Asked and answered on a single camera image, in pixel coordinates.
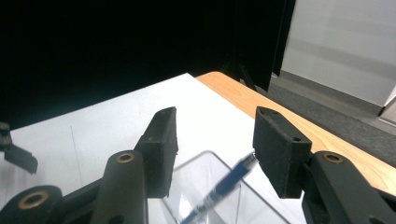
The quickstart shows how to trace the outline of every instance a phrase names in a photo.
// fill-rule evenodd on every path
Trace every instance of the clear plastic container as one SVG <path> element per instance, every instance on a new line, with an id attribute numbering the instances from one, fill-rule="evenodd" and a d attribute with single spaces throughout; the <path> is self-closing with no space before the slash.
<path id="1" fill-rule="evenodd" d="M 205 151 L 178 166 L 172 179 L 169 197 L 163 206 L 169 212 L 167 223 L 180 223 L 190 211 L 202 203 L 206 194 L 230 172 L 216 154 Z M 258 195 L 246 182 L 219 204 L 202 216 L 197 223 L 288 223 L 271 205 Z"/>

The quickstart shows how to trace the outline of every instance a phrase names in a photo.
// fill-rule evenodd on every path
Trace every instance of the black backdrop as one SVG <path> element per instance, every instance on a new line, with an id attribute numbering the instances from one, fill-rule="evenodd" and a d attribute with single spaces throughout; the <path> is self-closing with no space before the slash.
<path id="1" fill-rule="evenodd" d="M 262 52 L 264 27 L 255 21 L 268 17 L 256 8 L 249 30 L 237 30 L 236 2 L 1 1 L 0 120 L 19 128 L 186 72 L 221 71 L 236 48 Z M 246 63 L 253 59 L 252 76 L 265 88 L 270 74 L 253 68 L 265 64 L 261 57 Z"/>

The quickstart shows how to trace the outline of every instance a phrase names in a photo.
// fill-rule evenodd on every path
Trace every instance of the white wall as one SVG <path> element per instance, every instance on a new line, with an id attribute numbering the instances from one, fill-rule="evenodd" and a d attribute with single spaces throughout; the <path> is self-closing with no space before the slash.
<path id="1" fill-rule="evenodd" d="M 385 105 L 396 95 L 396 1 L 297 0 L 282 70 Z"/>

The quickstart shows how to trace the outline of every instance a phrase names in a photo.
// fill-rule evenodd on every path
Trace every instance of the white table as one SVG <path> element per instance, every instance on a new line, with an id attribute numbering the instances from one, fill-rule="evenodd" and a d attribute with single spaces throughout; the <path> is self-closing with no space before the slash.
<path id="1" fill-rule="evenodd" d="M 254 119 L 189 74 L 11 132 L 15 145 L 38 160 L 36 175 L 0 160 L 0 207 L 16 194 L 53 185 L 66 195 L 101 178 L 107 159 L 133 149 L 153 115 L 177 108 L 175 166 L 212 150 L 229 166 L 253 151 Z M 301 200 L 280 200 L 260 166 L 245 178 L 291 223 L 304 223 Z M 160 201 L 148 201 L 150 223 L 164 223 Z"/>

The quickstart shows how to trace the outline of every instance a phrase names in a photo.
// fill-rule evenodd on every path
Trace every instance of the blue pen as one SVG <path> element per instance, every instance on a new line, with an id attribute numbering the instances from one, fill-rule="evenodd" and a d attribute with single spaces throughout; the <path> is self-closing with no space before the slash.
<path id="1" fill-rule="evenodd" d="M 190 214 L 181 221 L 181 224 L 192 223 L 200 216 L 206 214 L 211 208 L 218 204 L 224 197 L 226 197 L 236 184 L 253 168 L 257 160 L 254 153 L 250 153 L 228 173 L 220 182 L 206 195 L 204 202 L 196 206 Z"/>

